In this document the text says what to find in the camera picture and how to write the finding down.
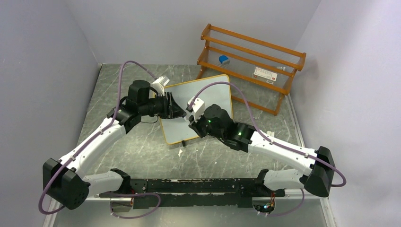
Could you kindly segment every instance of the yellow edge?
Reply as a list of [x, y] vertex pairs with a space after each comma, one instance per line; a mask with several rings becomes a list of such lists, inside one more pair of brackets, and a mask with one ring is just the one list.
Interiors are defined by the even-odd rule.
[[[210, 78], [213, 78], [213, 77], [221, 77], [221, 76], [226, 76], [228, 82], [230, 82], [230, 77], [229, 77], [227, 74], [220, 74], [220, 75], [216, 75], [216, 76], [212, 76], [212, 77], [206, 77], [206, 78], [191, 80], [191, 81], [187, 81], [187, 82], [183, 82], [183, 83], [179, 83], [179, 84], [169, 85], [169, 86], [166, 86], [165, 88], [174, 87], [174, 86], [178, 86], [178, 85], [181, 85], [181, 84], [189, 84], [189, 83], [196, 82], [196, 81], [199, 81], [199, 80], [210, 79]], [[230, 105], [231, 105], [231, 117], [234, 117], [233, 102], [232, 102], [232, 100], [231, 100], [231, 86], [228, 86], [228, 92], [230, 93], [229, 96], [230, 96]], [[177, 141], [177, 142], [173, 142], [173, 143], [167, 142], [166, 135], [164, 134], [162, 119], [160, 119], [160, 126], [162, 127], [162, 132], [163, 132], [164, 140], [166, 141], [166, 143], [167, 143], [168, 145], [173, 145], [173, 144], [176, 144], [176, 143], [181, 143], [181, 141]], [[195, 137], [186, 139], [186, 140], [184, 140], [184, 141], [193, 140], [193, 139], [196, 139], [196, 138], [198, 138], [198, 137], [199, 137], [199, 136], [195, 136]]]

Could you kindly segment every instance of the wall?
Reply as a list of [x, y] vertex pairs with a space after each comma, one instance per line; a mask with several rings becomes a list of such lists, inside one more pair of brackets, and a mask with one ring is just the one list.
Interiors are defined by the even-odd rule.
[[348, 177], [332, 188], [338, 226], [399, 226], [401, 2], [323, 0], [297, 50], [291, 92], [305, 143]]
[[295, 48], [320, 0], [67, 0], [101, 63], [196, 64], [208, 23]]
[[42, 226], [42, 165], [76, 146], [98, 66], [64, 1], [2, 1], [0, 31], [0, 226]]

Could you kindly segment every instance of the blue object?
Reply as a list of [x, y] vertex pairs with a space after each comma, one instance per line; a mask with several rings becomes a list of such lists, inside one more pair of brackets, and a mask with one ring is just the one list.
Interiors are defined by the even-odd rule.
[[230, 59], [228, 59], [228, 57], [225, 56], [225, 55], [221, 55], [221, 56], [218, 58], [218, 61], [219, 61], [221, 64], [223, 64], [223, 65], [227, 65], [227, 64], [230, 63]]

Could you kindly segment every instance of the label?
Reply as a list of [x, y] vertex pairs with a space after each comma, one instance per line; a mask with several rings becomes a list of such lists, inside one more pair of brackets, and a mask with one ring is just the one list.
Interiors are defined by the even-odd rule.
[[277, 73], [268, 71], [268, 70], [264, 70], [262, 68], [256, 67], [255, 68], [255, 72], [253, 73], [255, 76], [259, 76], [259, 77], [263, 77], [269, 80], [273, 80], [276, 81], [277, 78]]

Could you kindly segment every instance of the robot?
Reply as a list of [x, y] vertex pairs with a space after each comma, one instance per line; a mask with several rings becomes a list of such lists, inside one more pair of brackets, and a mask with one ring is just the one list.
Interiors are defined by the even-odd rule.
[[[188, 102], [190, 116], [186, 120], [201, 138], [212, 136], [233, 150], [267, 155], [294, 169], [263, 169], [256, 178], [224, 179], [131, 179], [119, 169], [86, 175], [108, 147], [140, 123], [142, 116], [157, 115], [161, 119], [187, 116], [186, 111], [174, 101], [173, 94], [164, 91], [166, 82], [168, 79], [165, 77], [152, 84], [144, 80], [133, 81], [128, 95], [107, 114], [97, 130], [58, 160], [48, 159], [43, 165], [44, 193], [41, 201], [47, 194], [63, 205], [60, 209], [66, 207], [72, 210], [88, 197], [111, 198], [135, 193], [141, 196], [135, 197], [130, 209], [236, 205], [270, 213], [274, 210], [272, 204], [254, 204], [253, 198], [283, 197], [285, 189], [305, 189], [316, 196], [329, 196], [335, 170], [329, 149], [302, 148], [259, 133], [254, 126], [234, 122], [227, 111], [216, 104], [206, 108], [197, 96]], [[51, 214], [60, 209], [41, 212]]]

